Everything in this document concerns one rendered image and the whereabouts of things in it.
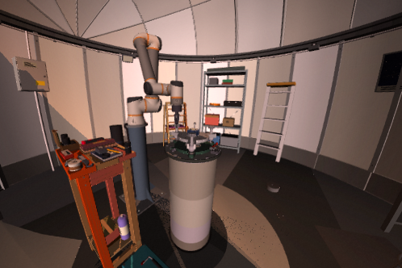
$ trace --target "teal mat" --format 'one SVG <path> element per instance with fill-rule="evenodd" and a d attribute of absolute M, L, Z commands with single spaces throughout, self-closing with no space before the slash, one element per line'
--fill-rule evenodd
<path fill-rule="evenodd" d="M 162 268 L 169 268 L 155 253 L 150 250 L 147 245 L 142 245 L 131 257 L 123 263 L 122 268 L 157 268 L 157 266 L 149 259 L 144 265 L 141 263 L 147 258 L 152 257 L 157 261 Z"/>

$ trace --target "orange wooden table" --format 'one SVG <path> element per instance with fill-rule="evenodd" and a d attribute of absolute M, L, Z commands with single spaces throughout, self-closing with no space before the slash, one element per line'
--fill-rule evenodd
<path fill-rule="evenodd" d="M 105 162 L 92 157 L 90 153 L 82 153 L 78 149 L 71 151 L 74 158 L 82 155 L 90 161 L 90 164 L 94 163 L 90 168 L 83 166 L 81 170 L 74 172 L 69 171 L 69 168 L 65 166 L 66 160 L 61 156 L 60 149 L 55 150 L 62 167 L 69 177 L 69 184 L 90 248 L 96 252 L 104 268 L 116 268 L 141 247 L 131 168 L 131 158 L 134 158 L 136 153 L 132 151 L 132 153 L 126 154 L 122 149 L 113 149 L 122 152 L 123 156 Z M 131 234 L 130 239 L 126 241 L 121 240 L 119 228 L 115 224 L 119 217 L 119 210 L 113 177 L 117 175 L 122 177 Z M 92 186 L 102 182 L 106 183 L 111 218 L 106 217 L 100 220 Z M 110 223 L 111 220 L 114 226 L 107 225 L 107 221 Z"/>

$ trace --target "floor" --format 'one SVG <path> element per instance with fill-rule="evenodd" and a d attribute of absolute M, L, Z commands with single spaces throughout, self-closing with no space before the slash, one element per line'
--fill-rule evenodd
<path fill-rule="evenodd" d="M 286 159 L 276 163 L 271 155 L 244 149 L 239 154 L 224 149 L 218 159 L 210 241 L 197 252 L 182 251 L 168 232 L 168 160 L 162 144 L 149 144 L 148 158 L 152 192 L 161 198 L 139 214 L 140 233 L 143 244 L 170 268 L 392 268 L 402 253 L 402 226 L 390 233 L 380 229 L 391 204 Z M 269 182 L 278 183 L 280 191 L 267 191 Z M 119 178 L 115 189 L 122 194 Z M 105 188 L 93 190 L 99 216 L 110 214 Z M 118 204 L 124 210 L 124 203 Z M 7 228 L 67 238 L 62 243 L 72 246 L 78 241 L 73 267 L 100 267 L 62 169 L 0 192 L 0 211 L 0 224 L 11 225 Z"/>

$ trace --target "white ladder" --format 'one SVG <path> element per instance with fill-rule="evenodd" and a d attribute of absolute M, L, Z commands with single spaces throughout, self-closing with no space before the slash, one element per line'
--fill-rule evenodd
<path fill-rule="evenodd" d="M 295 93 L 295 86 L 296 86 L 295 82 L 267 83 L 266 84 L 264 107 L 262 108 L 261 123 L 259 123 L 258 138 L 256 139 L 256 144 L 255 144 L 255 149 L 253 151 L 253 155 L 258 154 L 259 146 L 266 147 L 269 149 L 276 149 L 276 150 L 278 150 L 278 152 L 277 152 L 275 161 L 280 162 L 280 158 L 282 157 L 284 140 L 285 140 L 286 132 L 287 132 L 287 124 L 289 122 L 289 118 L 291 115 L 292 102 L 293 102 L 294 93 Z M 270 91 L 270 89 L 272 87 L 283 87 L 283 88 L 290 87 L 291 90 Z M 287 105 L 268 105 L 268 98 L 270 97 L 270 94 L 289 94 L 289 99 L 287 100 Z M 285 118 L 284 119 L 266 118 L 266 108 L 267 107 L 285 107 L 285 108 L 287 108 Z M 283 125 L 282 133 L 268 132 L 268 131 L 263 130 L 265 120 L 283 122 L 284 125 Z M 261 144 L 261 135 L 263 132 L 280 136 L 280 142 L 278 144 L 278 147 L 270 146 L 267 144 Z"/>

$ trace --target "robotic arm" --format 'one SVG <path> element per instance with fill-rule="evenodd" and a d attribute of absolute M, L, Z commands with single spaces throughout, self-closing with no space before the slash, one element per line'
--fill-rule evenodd
<path fill-rule="evenodd" d="M 183 82 L 171 81 L 170 84 L 157 82 L 157 70 L 159 64 L 159 51 L 161 50 L 161 39 L 148 33 L 139 33 L 134 37 L 140 66 L 143 72 L 144 92 L 146 96 L 128 98 L 128 120 L 130 126 L 146 125 L 143 113 L 159 112 L 162 101 L 158 95 L 170 96 L 172 111 L 174 112 L 174 125 L 178 127 L 179 112 L 183 104 Z"/>

